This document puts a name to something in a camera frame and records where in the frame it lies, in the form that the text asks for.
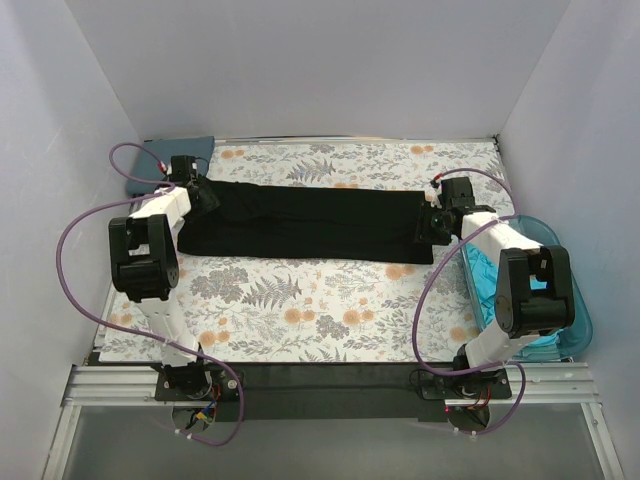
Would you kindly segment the black t-shirt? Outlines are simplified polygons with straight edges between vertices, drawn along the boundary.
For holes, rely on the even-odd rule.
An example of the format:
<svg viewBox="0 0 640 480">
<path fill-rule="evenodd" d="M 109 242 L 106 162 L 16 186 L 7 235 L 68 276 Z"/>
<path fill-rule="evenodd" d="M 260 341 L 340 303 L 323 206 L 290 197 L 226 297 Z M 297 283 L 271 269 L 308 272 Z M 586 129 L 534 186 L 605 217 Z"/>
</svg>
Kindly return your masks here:
<svg viewBox="0 0 640 480">
<path fill-rule="evenodd" d="M 204 180 L 219 204 L 192 211 L 179 252 L 207 257 L 347 259 L 430 265 L 416 233 L 420 191 L 261 186 Z"/>
</svg>

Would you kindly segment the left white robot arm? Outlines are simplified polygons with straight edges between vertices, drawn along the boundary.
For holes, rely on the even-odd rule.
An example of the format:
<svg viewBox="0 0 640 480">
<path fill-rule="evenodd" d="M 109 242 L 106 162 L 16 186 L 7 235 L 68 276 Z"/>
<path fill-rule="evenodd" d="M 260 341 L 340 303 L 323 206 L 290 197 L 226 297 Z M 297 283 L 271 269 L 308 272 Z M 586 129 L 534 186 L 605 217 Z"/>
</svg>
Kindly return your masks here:
<svg viewBox="0 0 640 480">
<path fill-rule="evenodd" d="M 138 210 L 108 225 L 113 284 L 144 315 L 151 334 L 161 339 L 157 370 L 168 387 L 192 398 L 211 387 L 211 375 L 197 356 L 199 342 L 174 293 L 180 279 L 175 241 L 194 205 L 218 205 L 215 198 L 201 194 L 197 180 L 195 157 L 172 157 L 168 181 L 175 187 L 158 188 Z"/>
</svg>

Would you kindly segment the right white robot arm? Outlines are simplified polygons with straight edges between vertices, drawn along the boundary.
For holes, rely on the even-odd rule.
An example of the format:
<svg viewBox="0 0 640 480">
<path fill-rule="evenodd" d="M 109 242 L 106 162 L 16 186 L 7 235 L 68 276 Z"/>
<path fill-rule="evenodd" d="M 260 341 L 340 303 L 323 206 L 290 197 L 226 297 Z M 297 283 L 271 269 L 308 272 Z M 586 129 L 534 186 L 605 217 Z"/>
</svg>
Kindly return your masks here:
<svg viewBox="0 0 640 480">
<path fill-rule="evenodd" d="M 477 204 L 467 177 L 448 179 L 440 174 L 431 186 L 439 194 L 434 205 L 421 210 L 418 237 L 438 245 L 447 245 L 453 238 L 458 243 L 428 278 L 414 313 L 411 345 L 421 367 L 442 377 L 498 370 L 538 338 L 573 325 L 573 280 L 564 247 L 544 246 L 509 224 L 515 214 L 499 216 L 493 208 Z M 444 266 L 467 244 L 474 245 L 497 267 L 495 318 L 463 346 L 449 370 L 435 369 L 423 360 L 418 346 L 422 307 Z"/>
</svg>

